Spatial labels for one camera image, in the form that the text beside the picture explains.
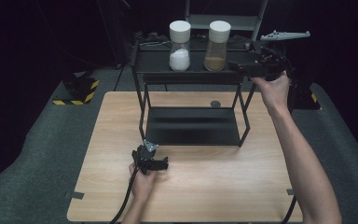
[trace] jar with white contents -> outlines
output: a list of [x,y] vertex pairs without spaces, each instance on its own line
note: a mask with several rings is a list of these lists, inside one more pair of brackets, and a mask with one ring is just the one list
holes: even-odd
[[173,21],[170,24],[170,68],[185,71],[190,66],[190,29],[187,21]]

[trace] wire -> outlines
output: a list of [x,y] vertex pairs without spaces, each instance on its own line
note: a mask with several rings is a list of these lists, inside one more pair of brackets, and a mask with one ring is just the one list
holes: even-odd
[[198,42],[208,42],[208,36],[207,35],[192,35],[192,40],[197,40]]
[[121,71],[120,71],[120,74],[118,74],[117,82],[116,82],[115,87],[113,88],[113,91],[116,91],[118,82],[120,81],[120,78],[121,78],[121,74],[123,73],[123,70],[124,70],[124,66],[125,66],[125,64],[121,65]]
[[297,87],[298,87],[298,78],[295,74],[294,68],[292,64],[290,63],[289,59],[286,58],[286,56],[283,55],[283,58],[287,61],[286,66],[286,73],[287,76],[291,79],[291,86],[289,87],[289,93],[287,96],[287,106],[290,111],[290,114],[292,114],[293,110],[295,109],[295,103],[296,103],[296,95],[297,95]]
[[116,214],[116,216],[113,218],[113,220],[109,223],[109,224],[114,224],[121,216],[121,214],[124,211],[124,208],[127,205],[127,202],[130,198],[130,193],[131,193],[131,189],[132,189],[132,185],[133,185],[133,181],[135,180],[136,174],[138,173],[138,171],[141,168],[136,167],[135,170],[133,171],[132,175],[131,175],[131,179],[130,179],[130,183],[129,183],[129,187],[127,188],[127,193],[126,193],[126,197],[124,198],[124,202],[121,205],[120,210],[118,211],[118,213]]
[[293,196],[293,200],[292,200],[292,202],[290,203],[289,210],[287,211],[286,216],[284,217],[284,219],[283,219],[283,221],[281,222],[281,224],[286,224],[286,223],[289,221],[289,218],[290,218],[290,216],[291,216],[292,213],[293,213],[293,209],[295,208],[296,201],[297,201],[296,196]]
[[229,39],[227,44],[230,45],[230,44],[238,44],[238,43],[243,43],[243,42],[246,42],[246,41],[250,41],[250,39],[246,38],[246,37],[236,37],[234,36],[233,38]]
[[57,36],[54,34],[53,29],[51,28],[50,24],[48,23],[48,18],[46,17],[45,13],[43,12],[42,7],[39,4],[39,1],[36,0],[36,4],[37,4],[37,7],[39,8],[40,13],[42,14],[43,21],[45,22],[46,26],[48,27],[48,30],[50,31],[51,35],[53,36],[54,41],[56,42],[56,45],[60,49],[61,52],[65,53],[66,55],[68,55],[68,56],[70,56],[70,57],[72,57],[72,58],[74,58],[74,59],[76,59],[76,60],[78,60],[78,61],[80,61],[82,63],[86,63],[88,65],[92,65],[92,66],[96,66],[96,67],[100,67],[100,68],[110,68],[109,66],[103,66],[103,65],[96,64],[96,63],[87,62],[87,61],[82,60],[82,59],[76,57],[75,55],[69,53],[68,51],[64,50],[61,47],[60,42],[57,39]]
[[130,4],[126,0],[121,0],[121,3],[123,3],[123,5],[126,6],[127,9],[131,9]]
[[201,15],[205,14],[206,10],[208,9],[209,5],[211,4],[211,0],[208,1],[208,4],[206,5],[206,7],[202,10]]
[[156,46],[156,45],[165,45],[170,43],[170,41],[164,41],[164,42],[146,42],[146,43],[142,43],[139,44],[140,46]]

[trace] forearm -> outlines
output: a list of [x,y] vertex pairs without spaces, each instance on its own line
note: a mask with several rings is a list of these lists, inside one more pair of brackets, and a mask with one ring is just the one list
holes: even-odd
[[140,223],[141,216],[144,211],[146,200],[134,198],[131,206],[121,221],[122,224],[135,224]]
[[279,111],[272,120],[304,223],[340,223],[337,199],[330,181],[290,113]]

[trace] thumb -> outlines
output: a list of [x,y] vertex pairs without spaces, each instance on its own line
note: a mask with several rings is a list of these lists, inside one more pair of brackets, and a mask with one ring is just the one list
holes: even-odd
[[267,81],[261,77],[251,77],[251,80],[259,87],[264,86],[267,83]]
[[150,171],[150,172],[147,174],[147,178],[148,178],[150,181],[154,181],[154,179],[156,178],[156,174],[157,174],[157,171]]
[[130,174],[133,174],[133,171],[135,170],[135,162],[131,163],[131,165],[129,166],[130,168]]

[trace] jar lid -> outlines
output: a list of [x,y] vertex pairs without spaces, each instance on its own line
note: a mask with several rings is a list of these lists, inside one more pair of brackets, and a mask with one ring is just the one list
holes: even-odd
[[231,25],[226,21],[213,21],[209,25],[209,39],[215,43],[228,41]]
[[173,21],[170,24],[171,41],[185,43],[190,39],[191,25],[187,21]]

